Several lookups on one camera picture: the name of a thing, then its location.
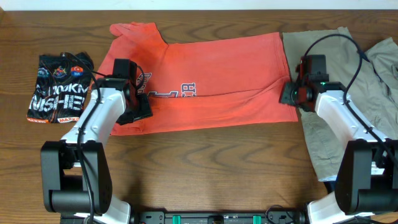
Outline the red orange soccer t-shirt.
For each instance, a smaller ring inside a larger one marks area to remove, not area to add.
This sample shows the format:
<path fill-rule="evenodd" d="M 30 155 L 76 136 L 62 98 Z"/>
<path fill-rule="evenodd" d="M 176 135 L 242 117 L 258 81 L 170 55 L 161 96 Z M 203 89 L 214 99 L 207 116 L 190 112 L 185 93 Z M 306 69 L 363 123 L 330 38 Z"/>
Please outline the red orange soccer t-shirt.
<path fill-rule="evenodd" d="M 276 32 L 168 44 L 154 23 L 113 24 L 109 30 L 114 40 L 99 72 L 110 74 L 117 58 L 136 62 L 136 81 L 153 112 L 116 124 L 115 136 L 298 120 L 295 108 L 279 101 L 290 75 Z"/>

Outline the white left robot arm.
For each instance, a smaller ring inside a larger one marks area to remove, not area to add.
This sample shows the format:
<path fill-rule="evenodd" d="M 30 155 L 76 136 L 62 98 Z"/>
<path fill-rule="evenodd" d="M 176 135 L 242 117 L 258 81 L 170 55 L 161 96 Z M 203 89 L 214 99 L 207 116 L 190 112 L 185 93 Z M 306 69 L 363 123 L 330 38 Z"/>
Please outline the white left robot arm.
<path fill-rule="evenodd" d="M 131 223 L 131 206 L 113 195 L 104 147 L 115 124 L 152 115 L 146 95 L 127 78 L 95 81 L 80 120 L 40 150 L 44 207 L 62 223 Z"/>

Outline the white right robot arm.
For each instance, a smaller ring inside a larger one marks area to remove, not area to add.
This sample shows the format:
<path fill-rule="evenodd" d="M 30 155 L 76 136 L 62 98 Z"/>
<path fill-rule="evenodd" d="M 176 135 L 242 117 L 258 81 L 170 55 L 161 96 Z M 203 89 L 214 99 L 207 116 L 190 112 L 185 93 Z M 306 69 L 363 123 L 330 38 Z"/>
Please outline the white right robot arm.
<path fill-rule="evenodd" d="M 309 223 L 369 223 L 397 211 L 397 141 L 361 114 L 339 82 L 288 82 L 280 102 L 316 113 L 345 152 L 332 193 L 307 205 Z"/>

